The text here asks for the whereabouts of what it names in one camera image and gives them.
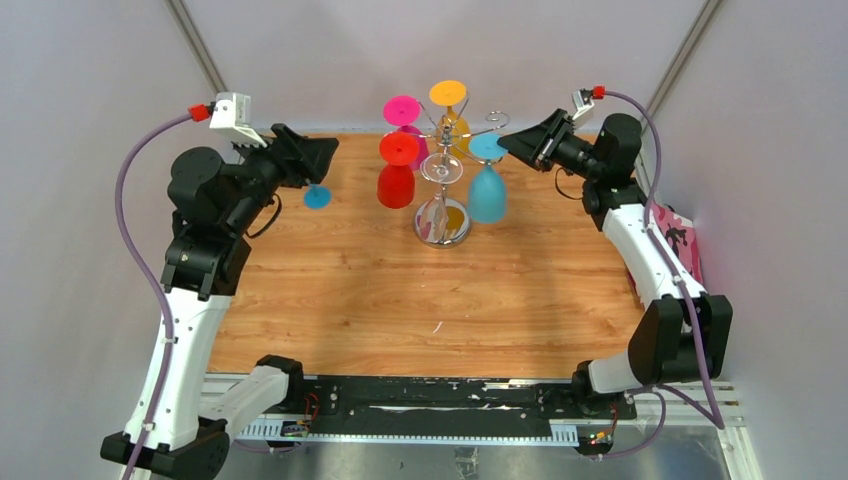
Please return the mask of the blue wine glass front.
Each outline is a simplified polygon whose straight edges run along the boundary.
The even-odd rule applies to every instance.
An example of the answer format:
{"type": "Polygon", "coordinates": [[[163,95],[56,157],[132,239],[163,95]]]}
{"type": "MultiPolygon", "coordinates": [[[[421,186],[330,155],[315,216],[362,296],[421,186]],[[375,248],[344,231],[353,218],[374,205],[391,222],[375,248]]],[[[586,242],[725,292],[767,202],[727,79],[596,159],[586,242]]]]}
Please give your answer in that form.
{"type": "Polygon", "coordinates": [[[494,168],[507,154],[498,144],[499,138],[498,134],[487,132],[474,137],[469,144],[470,153],[482,164],[468,192],[468,212],[477,223],[498,223],[507,212],[507,188],[494,168]]]}

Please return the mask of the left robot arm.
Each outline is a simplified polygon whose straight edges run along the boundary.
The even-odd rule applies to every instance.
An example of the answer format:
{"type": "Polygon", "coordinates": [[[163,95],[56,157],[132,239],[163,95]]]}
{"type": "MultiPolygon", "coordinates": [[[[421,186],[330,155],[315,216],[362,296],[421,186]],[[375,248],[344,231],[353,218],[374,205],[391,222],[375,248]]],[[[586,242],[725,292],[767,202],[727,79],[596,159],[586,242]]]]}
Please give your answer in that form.
{"type": "Polygon", "coordinates": [[[160,306],[156,344],[142,392],[124,428],[101,445],[126,479],[212,479],[237,434],[271,407],[314,415],[299,361],[268,354],[217,399],[201,398],[220,324],[259,235],[254,221],[282,188],[317,187],[339,142],[275,124],[231,164],[213,148],[181,153],[170,170],[172,240],[160,275],[149,275],[160,306]]]}

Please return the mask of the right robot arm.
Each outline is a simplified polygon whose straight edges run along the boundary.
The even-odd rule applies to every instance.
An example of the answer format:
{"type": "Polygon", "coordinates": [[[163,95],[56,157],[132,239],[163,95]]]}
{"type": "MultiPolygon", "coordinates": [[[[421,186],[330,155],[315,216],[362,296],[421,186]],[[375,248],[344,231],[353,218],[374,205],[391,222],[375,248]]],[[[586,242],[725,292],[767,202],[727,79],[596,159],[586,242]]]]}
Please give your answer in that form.
{"type": "Polygon", "coordinates": [[[571,117],[558,109],[498,144],[537,171],[558,166],[583,178],[584,210],[624,260],[645,309],[623,352],[578,366],[570,392],[575,411],[592,418],[609,407],[613,394],[703,374],[717,378],[733,309],[726,296],[708,293],[685,270],[632,176],[642,148],[640,122],[611,114],[589,142],[575,135],[571,117]]]}

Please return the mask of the blue wine glass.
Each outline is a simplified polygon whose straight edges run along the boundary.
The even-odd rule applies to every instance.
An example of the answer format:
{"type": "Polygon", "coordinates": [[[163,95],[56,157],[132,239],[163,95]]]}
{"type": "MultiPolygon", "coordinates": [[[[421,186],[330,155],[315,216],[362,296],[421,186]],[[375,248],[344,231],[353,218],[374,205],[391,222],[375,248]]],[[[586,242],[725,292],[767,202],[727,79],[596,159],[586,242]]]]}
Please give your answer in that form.
{"type": "Polygon", "coordinates": [[[332,192],[320,184],[311,184],[303,195],[304,205],[311,210],[326,208],[332,201],[332,192]]]}
{"type": "Polygon", "coordinates": [[[507,188],[494,168],[507,154],[498,144],[499,138],[498,134],[487,132],[474,137],[469,144],[470,153],[482,164],[468,192],[468,212],[477,223],[498,223],[507,212],[507,188]]]}

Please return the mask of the chrome wine glass rack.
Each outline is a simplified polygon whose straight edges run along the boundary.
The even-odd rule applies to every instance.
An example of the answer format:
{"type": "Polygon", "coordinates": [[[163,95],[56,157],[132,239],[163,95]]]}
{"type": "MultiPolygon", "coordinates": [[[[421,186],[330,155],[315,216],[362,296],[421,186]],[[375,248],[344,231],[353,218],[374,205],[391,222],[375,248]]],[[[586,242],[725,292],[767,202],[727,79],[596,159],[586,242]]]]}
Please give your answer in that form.
{"type": "Polygon", "coordinates": [[[464,116],[468,102],[445,108],[445,113],[431,119],[431,130],[423,133],[413,126],[402,126],[424,144],[425,156],[415,169],[427,182],[435,185],[433,195],[423,202],[413,216],[415,236],[432,248],[450,248],[461,244],[475,223],[496,223],[506,213],[506,187],[494,166],[506,156],[497,145],[499,131],[510,123],[503,111],[491,111],[487,128],[472,129],[464,116]],[[449,189],[464,175],[466,160],[475,161],[482,170],[471,180],[465,201],[450,196],[449,189]]]}

